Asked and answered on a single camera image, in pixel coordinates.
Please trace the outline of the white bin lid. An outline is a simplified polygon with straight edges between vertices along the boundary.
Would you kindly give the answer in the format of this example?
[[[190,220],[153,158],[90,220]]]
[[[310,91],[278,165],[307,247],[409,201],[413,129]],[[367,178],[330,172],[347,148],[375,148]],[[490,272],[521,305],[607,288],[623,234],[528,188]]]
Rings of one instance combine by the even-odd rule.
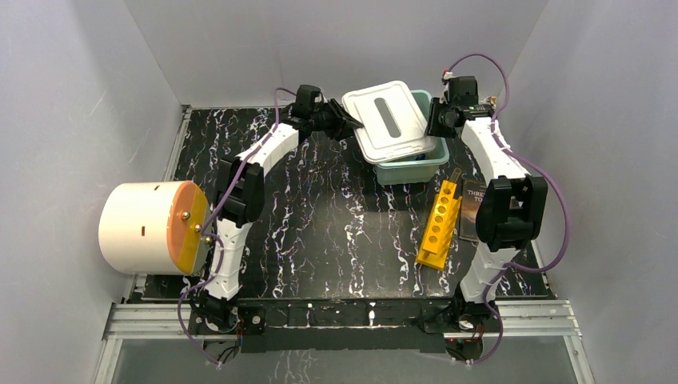
[[[354,133],[368,163],[416,156],[436,146],[435,140],[425,133],[425,116],[402,81],[347,92],[341,103],[362,124]]]

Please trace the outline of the clear glass test tube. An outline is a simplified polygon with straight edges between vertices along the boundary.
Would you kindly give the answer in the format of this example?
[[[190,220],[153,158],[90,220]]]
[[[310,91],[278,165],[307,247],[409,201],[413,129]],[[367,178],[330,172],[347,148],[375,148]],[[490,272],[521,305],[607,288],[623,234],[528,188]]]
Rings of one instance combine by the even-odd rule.
[[[452,175],[449,177],[449,181],[452,183],[458,183],[460,176],[462,173],[462,169],[457,167],[454,169]]]

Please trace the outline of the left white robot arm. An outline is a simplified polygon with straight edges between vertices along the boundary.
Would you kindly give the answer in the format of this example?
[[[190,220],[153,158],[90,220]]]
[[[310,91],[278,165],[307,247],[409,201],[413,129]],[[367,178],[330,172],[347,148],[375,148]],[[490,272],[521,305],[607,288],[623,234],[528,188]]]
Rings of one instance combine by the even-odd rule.
[[[265,207],[265,177],[289,152],[314,132],[342,141],[363,128],[335,99],[325,99],[317,86],[301,85],[287,106],[274,105],[270,130],[240,154],[217,164],[213,208],[203,226],[213,241],[213,257],[200,286],[195,310],[220,333],[238,324],[234,299],[246,238]]]

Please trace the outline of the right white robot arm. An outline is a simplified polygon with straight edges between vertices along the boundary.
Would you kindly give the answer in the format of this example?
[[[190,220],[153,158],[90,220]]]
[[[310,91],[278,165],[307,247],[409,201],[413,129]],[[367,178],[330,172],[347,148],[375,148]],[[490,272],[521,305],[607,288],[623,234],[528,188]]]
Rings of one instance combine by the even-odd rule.
[[[464,301],[450,310],[451,323],[458,330],[470,331],[482,319],[477,304],[494,299],[508,262],[540,233],[548,183],[532,176],[509,155],[495,110],[481,103],[475,77],[455,76],[447,70],[442,83],[442,95],[430,102],[425,133],[460,138],[487,184],[475,219],[479,244],[459,284]]]

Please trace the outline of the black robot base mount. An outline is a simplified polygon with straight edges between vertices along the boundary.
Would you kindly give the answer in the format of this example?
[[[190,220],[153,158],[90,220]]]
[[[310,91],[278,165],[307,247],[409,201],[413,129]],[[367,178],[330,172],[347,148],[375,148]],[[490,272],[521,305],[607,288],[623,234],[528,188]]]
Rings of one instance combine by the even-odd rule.
[[[498,329],[483,304],[442,298],[200,298],[195,336],[233,336],[245,353],[278,350],[460,350],[473,358]]]

